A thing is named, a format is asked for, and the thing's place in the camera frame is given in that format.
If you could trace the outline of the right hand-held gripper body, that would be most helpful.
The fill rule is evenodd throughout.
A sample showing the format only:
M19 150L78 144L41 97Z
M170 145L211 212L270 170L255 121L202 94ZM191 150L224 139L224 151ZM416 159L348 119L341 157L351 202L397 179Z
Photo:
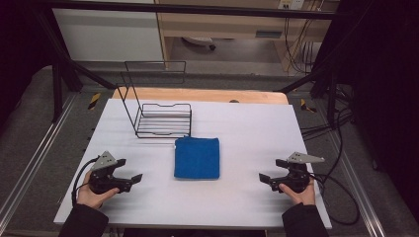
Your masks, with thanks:
M290 166L287 168L289 173L284 177L270 178L269 186L273 192L281 192L279 184L285 184L296 193L303 192L309 183L307 165L309 163L321 163L324 162L325 159L300 152L294 152L285 161L289 162Z

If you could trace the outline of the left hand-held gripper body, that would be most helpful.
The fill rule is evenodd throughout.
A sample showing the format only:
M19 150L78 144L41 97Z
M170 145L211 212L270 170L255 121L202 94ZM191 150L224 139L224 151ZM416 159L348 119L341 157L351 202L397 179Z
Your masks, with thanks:
M103 194L113 188L118 188L119 193L128 193L132 186L130 179L117 178L114 172L117 168L117 161L109 151L100 155L91 168L90 190L95 194Z

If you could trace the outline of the white wall socket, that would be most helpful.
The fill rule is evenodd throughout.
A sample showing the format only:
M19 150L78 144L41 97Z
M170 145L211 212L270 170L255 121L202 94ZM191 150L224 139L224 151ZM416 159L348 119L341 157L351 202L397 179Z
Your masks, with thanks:
M283 10L300 10L304 0L279 0L279 9Z

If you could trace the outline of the black wire rack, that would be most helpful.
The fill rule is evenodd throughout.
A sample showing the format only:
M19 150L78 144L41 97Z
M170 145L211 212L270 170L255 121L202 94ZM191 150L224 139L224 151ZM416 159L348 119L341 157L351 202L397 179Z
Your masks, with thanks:
M128 119L137 138L181 138L191 135L192 108L187 103L157 103L141 99L145 86L185 82L185 61L126 61L117 84Z

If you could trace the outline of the person's right hand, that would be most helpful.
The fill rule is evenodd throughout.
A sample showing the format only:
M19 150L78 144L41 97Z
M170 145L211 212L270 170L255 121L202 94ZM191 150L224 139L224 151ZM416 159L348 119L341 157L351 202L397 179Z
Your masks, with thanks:
M279 184L281 191L289 196L294 204L315 205L315 190L314 184L308 184L305 190L301 193L294 192L285 184Z

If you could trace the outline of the yellow black tape strip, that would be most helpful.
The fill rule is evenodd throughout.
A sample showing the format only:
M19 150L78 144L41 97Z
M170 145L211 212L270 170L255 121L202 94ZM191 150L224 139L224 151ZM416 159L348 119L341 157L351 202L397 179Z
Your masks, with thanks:
M93 95L93 97L92 97L92 99L89 103L88 110L94 110L94 108L95 108L97 102L99 101L100 97L101 97L101 93L95 93Z
M317 113L317 109L309 107L304 99L300 99L300 109L302 111L309 111L311 113Z

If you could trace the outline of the aluminium rail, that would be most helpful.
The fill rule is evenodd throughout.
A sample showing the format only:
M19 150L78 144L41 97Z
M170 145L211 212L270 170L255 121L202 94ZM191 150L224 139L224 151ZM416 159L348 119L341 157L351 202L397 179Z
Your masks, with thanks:
M339 137L337 131L330 133L330 140L340 157L339 165L344 174L344 177L349 185L349 189L354 195L355 200L359 205L359 211L363 221L370 233L371 237L385 237L385 231L379 221L377 214L373 208L372 202L365 191L361 180L358 178L355 169L353 168L348 155L343 149L343 139Z
M0 233L5 231L7 225L12 219L12 216L14 215L32 180L38 172L38 169L40 168L51 145L58 136L63 124L70 114L74 105L74 101L77 97L77 93L69 94L62 107L62 114L58 117L57 121L53 122L49 126L45 136L42 138L40 145L32 155L17 184L6 198L5 203L0 207Z

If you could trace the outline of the black frame post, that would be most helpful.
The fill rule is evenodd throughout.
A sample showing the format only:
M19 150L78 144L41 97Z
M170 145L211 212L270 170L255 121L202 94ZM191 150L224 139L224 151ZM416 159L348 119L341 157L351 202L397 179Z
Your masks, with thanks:
M62 86L60 65L55 63L52 65L52 86L53 86L53 122L57 122L62 113Z
M337 74L332 72L328 89L327 121L332 129L335 127L335 104L336 104Z

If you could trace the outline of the blue towel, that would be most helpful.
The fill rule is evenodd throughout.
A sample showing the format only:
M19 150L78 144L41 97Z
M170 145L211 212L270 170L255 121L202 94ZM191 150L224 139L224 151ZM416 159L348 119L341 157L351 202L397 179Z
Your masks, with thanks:
M217 138L187 136L175 141L175 178L216 180L219 176L220 151Z

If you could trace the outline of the person's left hand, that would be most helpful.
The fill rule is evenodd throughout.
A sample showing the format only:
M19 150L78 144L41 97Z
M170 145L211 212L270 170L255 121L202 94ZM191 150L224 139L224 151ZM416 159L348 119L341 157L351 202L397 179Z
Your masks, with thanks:
M91 171L86 173L85 178L83 180L83 185L78 191L78 198L76 199L76 202L78 204L87 205L94 209L99 209L106 200L115 196L120 190L118 188L113 188L111 190L106 191L103 194L97 195L90 190L90 175Z

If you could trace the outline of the black curtain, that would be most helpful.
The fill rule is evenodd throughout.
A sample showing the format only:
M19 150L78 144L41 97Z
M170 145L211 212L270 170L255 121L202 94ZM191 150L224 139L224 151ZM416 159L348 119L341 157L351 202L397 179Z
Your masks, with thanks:
M357 27L340 83L378 166L419 219L419 0L341 0Z
M18 0L0 0L0 127L35 73L50 60L26 21Z

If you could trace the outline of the beige wooden desk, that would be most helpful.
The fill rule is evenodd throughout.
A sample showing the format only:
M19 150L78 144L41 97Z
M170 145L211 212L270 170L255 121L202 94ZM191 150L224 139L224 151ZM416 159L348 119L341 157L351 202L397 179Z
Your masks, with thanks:
M279 9L279 0L154 0L157 4L197 5ZM304 0L300 10L333 11L335 4L325 0ZM282 62L283 70L295 67L298 53L307 42L322 42L331 22L329 20L276 19L265 17L197 15L159 13L160 34L165 40L173 38L213 38L271 40Z

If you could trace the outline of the white cabinet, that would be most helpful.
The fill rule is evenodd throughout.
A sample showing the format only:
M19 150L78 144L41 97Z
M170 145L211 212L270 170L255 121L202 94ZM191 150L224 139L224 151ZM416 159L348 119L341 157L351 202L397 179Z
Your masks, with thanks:
M155 14L65 9L53 13L73 60L163 59Z

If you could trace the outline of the black slanted frame strut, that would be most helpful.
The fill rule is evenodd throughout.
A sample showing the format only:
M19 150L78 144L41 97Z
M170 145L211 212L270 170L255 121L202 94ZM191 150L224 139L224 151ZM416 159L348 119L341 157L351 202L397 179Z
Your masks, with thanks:
M314 71L311 72L310 74L304 76L303 78L291 83L290 85L282 88L279 90L280 93L283 94L287 94L291 91L293 91L294 89L310 82L310 81L314 81L315 83L319 83L321 81L325 81L326 78L328 77L328 75L330 74L330 72L328 70L318 70L318 71Z
M46 49L48 56L52 60L52 64L60 68L58 76L64 80L67 87L71 91L80 91L83 83L79 75L83 75L106 89L115 89L115 84L105 80L72 59L65 45L65 41L62 39L60 29L56 29L53 26L53 20L47 16L48 12L50 12L49 9L33 11L42 46Z

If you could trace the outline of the black horizontal frame bar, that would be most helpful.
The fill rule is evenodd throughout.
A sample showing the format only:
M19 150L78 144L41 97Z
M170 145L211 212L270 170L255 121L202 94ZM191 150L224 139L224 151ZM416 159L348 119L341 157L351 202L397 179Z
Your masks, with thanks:
M252 8L242 8L242 7L220 7L220 6L146 4L146 3L76 1L76 0L35 0L35 2L40 6L54 8L54 9L94 10L94 11L198 14L198 15L314 19L314 20L338 20L338 19L346 19L351 16L351 12L271 10L271 9L260 9L260 8L252 9Z

